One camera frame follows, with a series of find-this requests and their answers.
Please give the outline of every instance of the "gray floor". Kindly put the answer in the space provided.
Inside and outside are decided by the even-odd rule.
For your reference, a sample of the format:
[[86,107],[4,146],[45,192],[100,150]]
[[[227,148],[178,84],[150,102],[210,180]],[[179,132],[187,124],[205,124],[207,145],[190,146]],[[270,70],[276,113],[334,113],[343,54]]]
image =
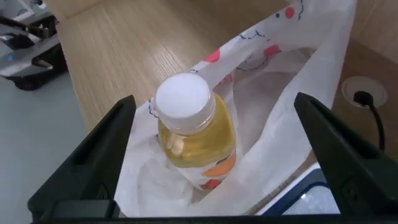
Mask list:
[[85,137],[69,74],[41,89],[0,78],[0,223],[28,223],[29,197]]

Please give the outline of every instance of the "bottle label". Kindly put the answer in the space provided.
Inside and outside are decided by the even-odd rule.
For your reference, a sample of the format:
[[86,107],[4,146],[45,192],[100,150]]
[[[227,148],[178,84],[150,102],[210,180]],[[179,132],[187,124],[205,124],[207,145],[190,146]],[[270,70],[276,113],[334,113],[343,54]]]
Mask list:
[[225,179],[236,163],[236,151],[204,167],[177,168],[196,188],[213,190]]

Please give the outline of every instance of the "wooden table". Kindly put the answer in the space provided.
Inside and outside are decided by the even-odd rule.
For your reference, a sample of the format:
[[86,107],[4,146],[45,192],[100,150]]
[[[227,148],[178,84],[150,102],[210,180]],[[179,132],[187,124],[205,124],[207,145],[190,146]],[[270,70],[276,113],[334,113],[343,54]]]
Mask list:
[[[148,0],[103,1],[58,25],[59,38],[88,130],[121,98],[133,94],[137,106],[154,95],[167,77],[187,71],[243,30],[282,9],[285,1]],[[387,153],[398,160],[396,90],[398,66],[351,41],[341,81],[364,75],[381,82],[388,94],[379,109]],[[340,90],[333,112],[365,138],[377,143],[371,113],[349,105]],[[307,161],[269,197],[315,162]]]

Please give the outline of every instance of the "wooden surface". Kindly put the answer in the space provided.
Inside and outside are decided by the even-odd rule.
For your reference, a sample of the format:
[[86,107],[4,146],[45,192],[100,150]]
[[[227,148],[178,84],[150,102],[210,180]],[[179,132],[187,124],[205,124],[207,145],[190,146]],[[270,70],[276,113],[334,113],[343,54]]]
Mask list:
[[362,44],[351,41],[341,73],[339,89],[336,92],[332,112],[363,138],[378,146],[379,135],[376,121],[369,110],[350,105],[340,91],[341,84],[349,77],[365,76],[377,80],[388,94],[385,105],[378,108],[386,135],[386,153],[398,161],[398,64],[368,49]]
[[357,0],[352,38],[398,63],[398,1]]
[[88,130],[122,97],[137,105],[230,38],[282,8],[270,1],[103,1],[58,25]]
[[52,14],[63,22],[84,10],[94,6],[102,0],[44,0]]

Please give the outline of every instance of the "red polka dot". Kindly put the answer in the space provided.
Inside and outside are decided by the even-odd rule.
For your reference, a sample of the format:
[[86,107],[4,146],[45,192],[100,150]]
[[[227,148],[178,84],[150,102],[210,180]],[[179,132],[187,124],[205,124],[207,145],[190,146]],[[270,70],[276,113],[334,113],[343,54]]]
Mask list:
[[217,62],[218,59],[220,59],[220,50],[217,49],[215,52],[211,53],[209,56],[207,56],[207,58],[205,59],[205,62]]
[[277,54],[279,52],[280,52],[279,46],[274,44],[274,45],[272,45],[269,48],[264,50],[264,55],[265,56],[273,56],[273,55],[275,55],[275,54]]
[[288,19],[292,18],[292,17],[294,16],[294,8],[288,7],[288,8],[285,10],[285,16],[286,16],[286,18],[288,18]]

